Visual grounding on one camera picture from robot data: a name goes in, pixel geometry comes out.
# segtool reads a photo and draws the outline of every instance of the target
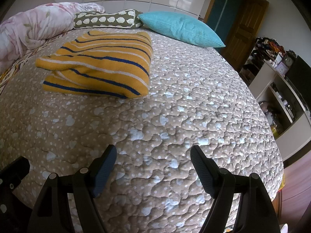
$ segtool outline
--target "doorway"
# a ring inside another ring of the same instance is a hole
[[[248,59],[269,3],[266,0],[211,0],[203,22],[226,47],[216,50],[236,70]]]

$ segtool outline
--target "bed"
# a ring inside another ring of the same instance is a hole
[[[108,144],[118,156],[95,199],[108,232],[198,232],[212,205],[190,161],[198,144],[234,174],[256,172],[273,199],[283,163],[264,113],[231,66],[213,49],[174,40],[146,28],[152,39],[149,94],[135,99],[45,92],[49,73],[36,58],[54,53],[88,29],[50,39],[2,76],[0,161],[29,159],[31,171],[15,190],[32,207],[51,172],[73,174]],[[82,228],[68,195],[76,232]],[[227,227],[238,208],[234,196]]]

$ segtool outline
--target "green patterned pillow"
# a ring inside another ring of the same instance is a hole
[[[123,10],[114,14],[100,13],[97,11],[76,13],[73,20],[74,29],[92,27],[115,27],[136,29],[143,26],[137,17],[142,12],[137,10]]]

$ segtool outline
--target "pink floral duvet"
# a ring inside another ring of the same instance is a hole
[[[0,25],[0,75],[46,39],[72,30],[74,14],[81,11],[105,12],[96,3],[48,3],[4,21]]]

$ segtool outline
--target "turquoise pillow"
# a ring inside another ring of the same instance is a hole
[[[218,35],[205,23],[177,12],[152,11],[139,15],[151,30],[202,47],[225,47]]]

